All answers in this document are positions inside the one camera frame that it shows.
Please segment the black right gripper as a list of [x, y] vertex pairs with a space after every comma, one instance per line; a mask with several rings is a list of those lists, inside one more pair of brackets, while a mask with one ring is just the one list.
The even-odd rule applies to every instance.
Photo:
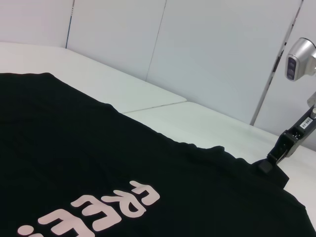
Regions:
[[315, 129], [316, 108], [311, 107], [290, 129], [283, 132], [258, 168], [268, 174], [284, 158], [290, 157]]

